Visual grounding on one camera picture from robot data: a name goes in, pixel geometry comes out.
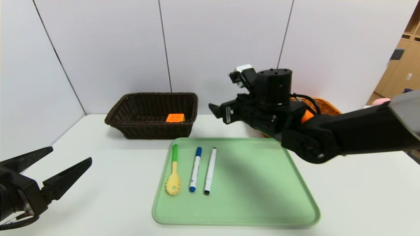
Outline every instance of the yellow spoon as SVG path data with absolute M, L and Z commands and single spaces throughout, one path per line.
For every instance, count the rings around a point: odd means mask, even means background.
M 166 181 L 166 192 L 169 195 L 179 193 L 181 189 L 181 179 L 176 173 L 176 166 L 178 164 L 178 146 L 174 145 L 172 148 L 172 173 Z

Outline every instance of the brown wicker basket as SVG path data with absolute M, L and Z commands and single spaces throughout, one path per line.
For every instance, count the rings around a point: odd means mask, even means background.
M 305 99 L 305 98 L 300 98 L 304 103 L 306 103 L 308 106 L 310 106 L 312 108 L 312 110 L 315 110 L 314 105 L 312 104 L 312 102 L 310 102 L 309 100 Z M 328 102 L 327 100 L 324 100 L 322 98 L 317 98 L 314 97 L 313 98 L 316 103 L 319 106 L 319 109 L 321 110 L 321 114 L 325 114 L 325 115 L 333 115 L 333 116 L 337 116 L 337 115 L 341 115 L 341 112 L 339 109 L 337 109 L 336 107 L 334 107 L 330 102 Z
M 111 109 L 105 123 L 128 139 L 176 139 L 188 137 L 197 117 L 194 93 L 132 93 Z M 185 121 L 167 123 L 171 113 L 183 113 Z

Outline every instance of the green handle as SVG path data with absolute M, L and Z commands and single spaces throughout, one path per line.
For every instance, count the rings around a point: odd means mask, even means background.
M 172 148 L 172 162 L 178 161 L 178 145 L 174 145 Z

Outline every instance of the orange part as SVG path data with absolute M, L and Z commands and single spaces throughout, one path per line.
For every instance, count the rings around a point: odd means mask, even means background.
M 184 118 L 184 114 L 169 114 L 168 118 L 166 118 L 166 122 L 171 122 L 171 123 L 178 123 L 178 122 L 182 122 L 185 121 Z
M 314 115 L 310 111 L 306 110 L 302 119 L 300 119 L 300 122 L 305 123 L 306 121 L 308 121 L 312 117 L 314 117 Z

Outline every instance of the blue cap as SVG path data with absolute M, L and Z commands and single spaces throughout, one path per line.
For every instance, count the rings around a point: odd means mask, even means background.
M 197 148 L 197 152 L 195 153 L 195 156 L 201 157 L 201 150 L 202 150 L 202 148 L 201 147 L 198 147 Z

